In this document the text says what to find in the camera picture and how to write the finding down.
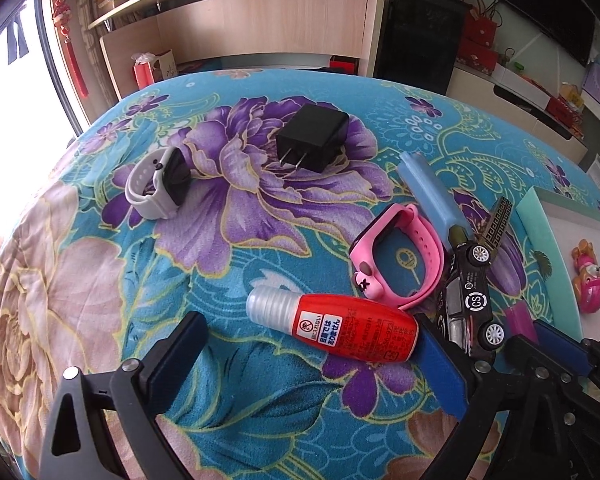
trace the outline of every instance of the blue floral tablecloth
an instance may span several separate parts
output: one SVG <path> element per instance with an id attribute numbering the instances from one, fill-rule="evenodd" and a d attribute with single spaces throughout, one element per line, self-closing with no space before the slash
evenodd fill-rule
<path id="1" fill-rule="evenodd" d="M 275 134 L 305 103 L 350 114 L 345 153 L 323 174 L 281 167 Z M 123 187 L 149 150 L 178 146 L 194 181 L 176 218 L 146 221 Z M 410 363 L 354 362 L 251 323 L 255 285 L 356 294 L 347 248 L 388 202 L 413 202 L 395 167 L 422 152 L 479 230 L 499 196 L 541 186 L 600 209 L 570 161 L 465 104 L 382 80 L 283 70 L 181 76 L 125 98 L 69 148 L 0 256 L 0 437 L 38 474 L 62 371 L 142 357 L 199 310 L 208 346 L 158 418 L 197 479 L 416 479 L 451 431 Z M 490 269 L 496 315 L 519 299 L 551 319 L 517 215 Z M 418 287 L 418 253 L 400 234 L 383 273 Z M 421 309 L 430 312 L 432 302 Z M 120 425 L 130 478 L 142 478 Z M 502 422 L 472 472 L 481 478 Z"/>

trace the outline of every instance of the bottle cap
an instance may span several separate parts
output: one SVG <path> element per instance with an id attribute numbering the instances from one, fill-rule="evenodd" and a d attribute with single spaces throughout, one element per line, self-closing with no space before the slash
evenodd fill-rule
<path id="1" fill-rule="evenodd" d="M 291 334 L 301 296 L 299 292 L 259 285 L 247 297 L 247 316 L 254 323 Z"/>

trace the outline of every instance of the curtain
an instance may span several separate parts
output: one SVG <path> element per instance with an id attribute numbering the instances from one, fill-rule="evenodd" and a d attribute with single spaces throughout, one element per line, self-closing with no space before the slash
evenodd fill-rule
<path id="1" fill-rule="evenodd" d="M 80 22 L 82 40 L 84 41 L 84 45 L 87 49 L 87 54 L 91 63 L 91 69 L 96 76 L 107 104 L 111 108 L 118 102 L 118 98 L 115 90 L 113 89 L 113 85 L 111 84 L 109 71 L 107 70 L 107 65 L 100 49 L 100 37 L 107 33 L 107 29 L 104 25 L 99 25 L 97 28 L 92 30 L 87 28 L 89 24 L 98 17 L 96 0 L 76 0 L 76 3 L 77 8 L 73 10 L 75 16 L 78 17 Z M 132 14 L 113 19 L 116 28 L 123 27 L 124 25 L 128 25 L 134 21 L 135 18 Z"/>

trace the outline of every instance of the black television screen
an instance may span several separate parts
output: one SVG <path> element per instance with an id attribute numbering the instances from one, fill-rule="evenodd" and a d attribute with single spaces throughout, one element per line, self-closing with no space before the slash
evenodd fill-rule
<path id="1" fill-rule="evenodd" d="M 586 65 L 596 18 L 582 0 L 499 0 L 532 20 L 578 62 Z"/>

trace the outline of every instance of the pink watch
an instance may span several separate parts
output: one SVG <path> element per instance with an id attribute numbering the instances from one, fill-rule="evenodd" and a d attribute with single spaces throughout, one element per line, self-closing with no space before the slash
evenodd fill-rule
<path id="1" fill-rule="evenodd" d="M 426 266 L 422 288 L 406 298 L 391 290 L 374 261 L 375 244 L 382 241 L 395 227 L 415 244 Z M 418 214 L 418 208 L 413 204 L 391 204 L 385 208 L 353 241 L 349 257 L 356 268 L 353 279 L 362 293 L 370 300 L 397 306 L 402 310 L 417 305 L 433 292 L 442 276 L 445 261 L 440 238 L 429 221 Z"/>

